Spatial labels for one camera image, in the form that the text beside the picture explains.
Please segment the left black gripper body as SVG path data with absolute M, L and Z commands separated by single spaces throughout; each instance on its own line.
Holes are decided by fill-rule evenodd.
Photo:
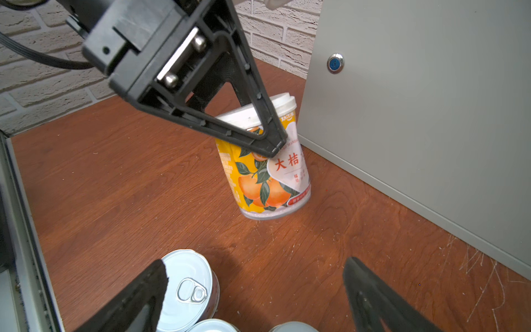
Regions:
M 112 89 L 214 89 L 215 1 L 61 1 Z

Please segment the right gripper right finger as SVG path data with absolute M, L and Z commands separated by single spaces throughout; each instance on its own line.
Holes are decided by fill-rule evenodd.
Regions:
M 357 257 L 347 258 L 343 280 L 357 331 L 440 331 Z

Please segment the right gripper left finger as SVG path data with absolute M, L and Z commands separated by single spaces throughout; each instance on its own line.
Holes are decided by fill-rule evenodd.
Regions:
M 162 260 L 153 261 L 78 331 L 155 331 L 168 285 Z

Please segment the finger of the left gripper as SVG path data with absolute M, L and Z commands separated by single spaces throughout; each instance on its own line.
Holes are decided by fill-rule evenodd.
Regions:
M 246 36 L 231 1 L 215 1 L 215 12 L 206 18 L 212 28 L 214 89 L 166 89 L 154 82 L 148 89 L 113 89 L 135 108 L 151 115 L 201 131 L 266 157 L 275 156 L 285 145 L 287 134 L 267 95 Z M 207 114 L 207 105 L 221 88 L 232 86 L 239 102 L 252 105 L 263 126 L 253 134 Z

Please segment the white lid orange can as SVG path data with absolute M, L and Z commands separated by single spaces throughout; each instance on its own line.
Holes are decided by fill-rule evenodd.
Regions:
M 297 133 L 296 99 L 284 93 L 271 101 L 288 134 L 286 144 L 273 159 L 215 140 L 236 204 L 245 217 L 254 220 L 284 217 L 302 208 L 311 197 L 311 181 Z

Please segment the white lid purple can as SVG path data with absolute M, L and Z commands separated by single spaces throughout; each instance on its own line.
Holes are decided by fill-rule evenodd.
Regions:
M 197 322 L 213 318 L 220 286 L 205 257 L 190 249 L 175 250 L 163 257 L 167 290 L 157 331 L 188 331 Z

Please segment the silver top centre can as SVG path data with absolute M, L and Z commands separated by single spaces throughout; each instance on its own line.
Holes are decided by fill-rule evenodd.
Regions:
M 229 322 L 212 318 L 197 322 L 188 332 L 240 332 L 240 330 Z

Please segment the silver can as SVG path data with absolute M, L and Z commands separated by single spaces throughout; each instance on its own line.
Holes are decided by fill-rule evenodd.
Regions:
M 318 330 L 304 322 L 290 321 L 273 327 L 270 332 L 318 332 Z
M 197 322 L 188 332 L 240 332 L 240 330 L 229 322 L 212 318 Z

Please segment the silver top can right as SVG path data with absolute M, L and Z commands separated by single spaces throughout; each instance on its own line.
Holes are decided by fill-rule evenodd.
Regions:
M 270 332 L 318 332 L 318 330 L 304 322 L 290 321 L 273 327 Z

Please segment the grey metal cabinet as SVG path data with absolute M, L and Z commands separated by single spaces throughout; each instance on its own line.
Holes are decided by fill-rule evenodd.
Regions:
M 325 1 L 298 131 L 530 276 L 529 1 Z

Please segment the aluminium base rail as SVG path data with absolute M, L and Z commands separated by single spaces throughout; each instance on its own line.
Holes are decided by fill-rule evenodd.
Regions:
M 64 330 L 14 147 L 5 134 L 1 134 L 1 330 Z

